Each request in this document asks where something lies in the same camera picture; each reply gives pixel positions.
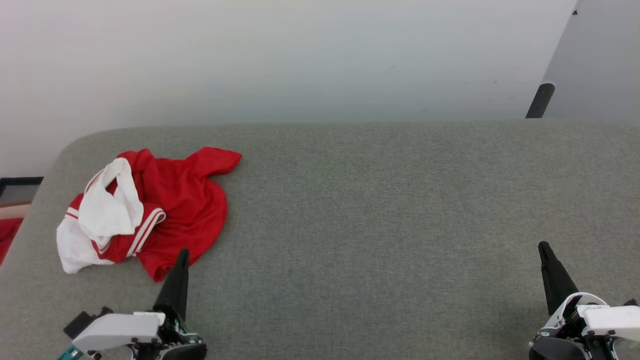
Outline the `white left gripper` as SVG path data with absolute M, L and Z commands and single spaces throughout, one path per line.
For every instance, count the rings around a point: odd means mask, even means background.
M 131 360 L 204 360 L 207 346 L 188 332 L 186 319 L 190 252 L 181 249 L 152 307 L 132 314 L 80 313 L 72 322 L 72 358 L 102 360 L 105 351 L 122 348 Z

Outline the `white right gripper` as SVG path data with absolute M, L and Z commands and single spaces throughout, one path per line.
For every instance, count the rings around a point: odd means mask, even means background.
M 634 299 L 611 306 L 579 292 L 549 242 L 538 243 L 550 319 L 529 342 L 531 360 L 638 360 L 640 308 Z

